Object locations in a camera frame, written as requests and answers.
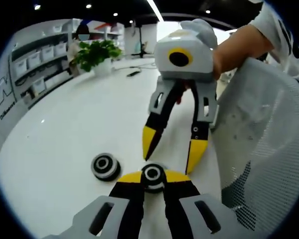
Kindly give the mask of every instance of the white ring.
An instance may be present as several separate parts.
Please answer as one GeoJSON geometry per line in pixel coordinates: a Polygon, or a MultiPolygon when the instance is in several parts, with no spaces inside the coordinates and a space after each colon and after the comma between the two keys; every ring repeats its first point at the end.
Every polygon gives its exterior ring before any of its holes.
{"type": "Polygon", "coordinates": [[[148,189],[152,189],[152,190],[155,190],[155,189],[159,189],[159,188],[163,188],[164,187],[164,183],[161,182],[157,185],[148,185],[148,189]]]}
{"type": "Polygon", "coordinates": [[[160,177],[160,170],[158,168],[154,167],[154,166],[150,166],[147,169],[145,169],[144,174],[145,174],[145,177],[146,177],[147,180],[155,181],[160,177]],[[157,172],[157,175],[154,178],[149,177],[149,171],[151,169],[154,169],[157,172]]]}
{"type": "Polygon", "coordinates": [[[107,166],[109,165],[109,159],[108,158],[106,158],[106,157],[100,157],[100,158],[97,158],[96,159],[96,167],[98,168],[98,169],[105,169],[107,166]],[[100,161],[101,160],[104,160],[105,161],[105,165],[104,166],[100,166],[100,161]]]}
{"type": "Polygon", "coordinates": [[[98,176],[99,178],[108,178],[108,177],[110,177],[115,172],[115,170],[117,169],[117,167],[118,167],[118,162],[115,159],[113,159],[113,166],[112,166],[112,168],[108,172],[106,172],[106,173],[98,173],[98,172],[94,171],[94,174],[96,176],[98,176]]]}

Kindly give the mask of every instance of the white pot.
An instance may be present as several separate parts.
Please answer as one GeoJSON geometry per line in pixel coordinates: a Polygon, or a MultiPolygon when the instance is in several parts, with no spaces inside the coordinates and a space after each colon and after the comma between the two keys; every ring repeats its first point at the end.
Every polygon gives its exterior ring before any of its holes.
{"type": "Polygon", "coordinates": [[[110,58],[105,59],[102,63],[92,68],[96,77],[108,76],[112,70],[112,61],[110,58]]]}

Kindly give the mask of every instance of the white mesh chair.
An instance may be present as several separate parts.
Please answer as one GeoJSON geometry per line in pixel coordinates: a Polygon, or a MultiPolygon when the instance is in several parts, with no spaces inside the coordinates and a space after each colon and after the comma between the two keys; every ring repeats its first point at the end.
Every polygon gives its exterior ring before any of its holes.
{"type": "Polygon", "coordinates": [[[299,83],[248,59],[218,100],[212,132],[222,203],[267,235],[299,196],[299,83]]]}

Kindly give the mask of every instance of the black circular object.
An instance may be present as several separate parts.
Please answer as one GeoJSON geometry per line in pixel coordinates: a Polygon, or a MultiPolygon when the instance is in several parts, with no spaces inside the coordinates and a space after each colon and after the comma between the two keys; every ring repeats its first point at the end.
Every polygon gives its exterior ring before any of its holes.
{"type": "Polygon", "coordinates": [[[160,193],[164,188],[165,173],[162,166],[150,163],[142,168],[142,183],[145,192],[160,193]]]}
{"type": "Polygon", "coordinates": [[[188,57],[181,52],[173,52],[169,55],[170,62],[178,67],[187,66],[189,63],[188,57]]]}
{"type": "Polygon", "coordinates": [[[113,155],[102,153],[92,160],[91,170],[97,179],[109,182],[115,180],[119,176],[121,166],[113,155]]]}

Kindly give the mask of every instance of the green plant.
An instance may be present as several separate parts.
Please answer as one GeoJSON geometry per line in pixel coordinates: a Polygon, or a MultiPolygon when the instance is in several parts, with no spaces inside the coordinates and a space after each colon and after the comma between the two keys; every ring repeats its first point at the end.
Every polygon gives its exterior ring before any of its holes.
{"type": "Polygon", "coordinates": [[[93,41],[92,44],[80,42],[82,48],[74,59],[81,68],[89,72],[92,67],[99,65],[107,58],[116,58],[122,51],[112,40],[93,41]]]}

